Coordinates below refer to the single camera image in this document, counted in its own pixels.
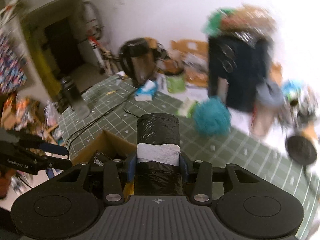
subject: blue pom-pom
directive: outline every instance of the blue pom-pom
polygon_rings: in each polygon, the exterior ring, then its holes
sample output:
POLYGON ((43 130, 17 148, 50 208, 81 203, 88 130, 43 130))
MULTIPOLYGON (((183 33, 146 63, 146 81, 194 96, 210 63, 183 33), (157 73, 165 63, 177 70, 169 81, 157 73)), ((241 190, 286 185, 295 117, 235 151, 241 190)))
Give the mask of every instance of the blue pom-pom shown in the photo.
POLYGON ((193 114, 196 130, 200 134, 226 134, 231 126, 230 112, 217 96, 196 106, 193 114))

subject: ribbed gray panel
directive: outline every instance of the ribbed gray panel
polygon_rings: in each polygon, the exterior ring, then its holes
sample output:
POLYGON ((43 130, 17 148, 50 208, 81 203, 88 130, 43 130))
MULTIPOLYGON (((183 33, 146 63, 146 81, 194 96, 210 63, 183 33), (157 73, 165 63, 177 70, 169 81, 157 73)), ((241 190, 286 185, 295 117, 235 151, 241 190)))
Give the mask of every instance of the ribbed gray panel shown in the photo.
MULTIPOLYGON (((252 240, 225 228, 209 207, 185 196, 131 196, 121 206, 109 206, 99 221, 70 240, 252 240)), ((282 240, 296 240, 294 236, 282 240)))

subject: floor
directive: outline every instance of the floor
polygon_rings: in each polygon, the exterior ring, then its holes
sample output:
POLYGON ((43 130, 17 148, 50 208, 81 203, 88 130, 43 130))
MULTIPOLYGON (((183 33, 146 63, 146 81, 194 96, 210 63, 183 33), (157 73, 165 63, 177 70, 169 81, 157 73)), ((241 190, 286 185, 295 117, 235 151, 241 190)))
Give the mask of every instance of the floor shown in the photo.
POLYGON ((76 86, 80 92, 87 90, 96 83, 107 78, 105 74, 99 74, 98 67, 85 63, 82 66, 74 70, 70 76, 76 83, 76 86))

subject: doorway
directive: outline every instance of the doorway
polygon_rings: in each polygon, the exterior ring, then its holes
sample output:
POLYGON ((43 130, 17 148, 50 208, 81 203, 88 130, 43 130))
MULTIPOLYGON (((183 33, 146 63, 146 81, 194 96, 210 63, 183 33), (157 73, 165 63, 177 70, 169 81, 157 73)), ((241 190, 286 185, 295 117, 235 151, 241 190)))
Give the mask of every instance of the doorway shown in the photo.
POLYGON ((67 75, 84 63, 68 18, 45 27, 44 34, 61 73, 67 75))

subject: grid pattern tablecloth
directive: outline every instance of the grid pattern tablecloth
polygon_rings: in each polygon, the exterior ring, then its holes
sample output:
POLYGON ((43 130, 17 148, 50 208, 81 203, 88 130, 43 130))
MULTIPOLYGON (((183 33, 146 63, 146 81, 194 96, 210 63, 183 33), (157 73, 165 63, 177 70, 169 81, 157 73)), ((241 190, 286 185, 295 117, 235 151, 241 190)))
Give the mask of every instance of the grid pattern tablecloth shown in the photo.
MULTIPOLYGON (((115 81, 116 76, 110 77, 84 93, 84 100, 91 109, 91 114, 86 119, 78 119, 70 108, 63 113, 59 125, 65 141, 73 132, 123 101, 134 91, 131 81, 122 82, 120 86, 117 86, 115 81)), ((180 105, 181 101, 157 92, 152 102, 136 102, 132 96, 126 103, 126 109, 138 116, 155 112, 176 114, 180 105)), ((315 216, 318 201, 308 189, 300 166, 234 128, 231 128, 227 136, 202 137, 194 130, 192 119, 183 117, 178 119, 180 147, 191 159, 208 161, 215 167, 236 163, 294 195, 305 210, 304 220, 296 236, 305 239, 315 216)), ((69 152, 70 158, 74 158, 78 151, 94 140, 101 130, 108 130, 131 143, 136 143, 136 122, 137 118, 124 112, 121 106, 116 108, 74 140, 69 152)), ((315 188, 319 188, 317 176, 311 177, 311 183, 315 188)), ((214 184, 213 190, 216 198, 223 195, 223 187, 219 183, 214 184)))

